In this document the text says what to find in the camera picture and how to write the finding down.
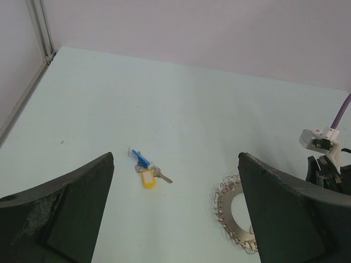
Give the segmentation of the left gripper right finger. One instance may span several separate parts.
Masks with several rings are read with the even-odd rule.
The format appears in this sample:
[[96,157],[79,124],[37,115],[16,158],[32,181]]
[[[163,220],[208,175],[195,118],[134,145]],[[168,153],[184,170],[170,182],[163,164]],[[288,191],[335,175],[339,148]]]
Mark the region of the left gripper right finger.
[[239,154],[238,169],[261,262],[350,262],[350,195],[249,153]]

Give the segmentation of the metal disc keyring holder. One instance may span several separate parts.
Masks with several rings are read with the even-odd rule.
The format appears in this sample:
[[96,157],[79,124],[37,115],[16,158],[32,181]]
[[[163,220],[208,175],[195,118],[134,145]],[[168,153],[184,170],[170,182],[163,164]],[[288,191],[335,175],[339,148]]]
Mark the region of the metal disc keyring holder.
[[243,195],[240,176],[225,177],[213,193],[214,214],[228,238],[240,246],[245,253],[252,255],[258,252],[253,227],[250,225],[250,228],[245,229],[235,218],[234,200]]

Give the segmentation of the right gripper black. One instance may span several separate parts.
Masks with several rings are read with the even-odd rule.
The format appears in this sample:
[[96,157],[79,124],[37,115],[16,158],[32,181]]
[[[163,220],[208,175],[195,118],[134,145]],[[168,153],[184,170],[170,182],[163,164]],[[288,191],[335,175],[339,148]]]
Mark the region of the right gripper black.
[[[323,150],[316,147],[312,147],[311,150],[323,153]],[[341,167],[340,172],[338,172],[324,153],[317,159],[310,156],[308,157],[308,172],[305,180],[322,188],[350,195],[350,164]]]

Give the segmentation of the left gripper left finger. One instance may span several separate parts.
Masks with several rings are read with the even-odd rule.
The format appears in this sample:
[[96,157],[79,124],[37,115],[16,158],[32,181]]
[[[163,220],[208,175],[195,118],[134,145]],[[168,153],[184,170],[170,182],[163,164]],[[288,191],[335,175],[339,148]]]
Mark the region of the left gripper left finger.
[[1,262],[91,262],[113,174],[108,152],[1,198]]

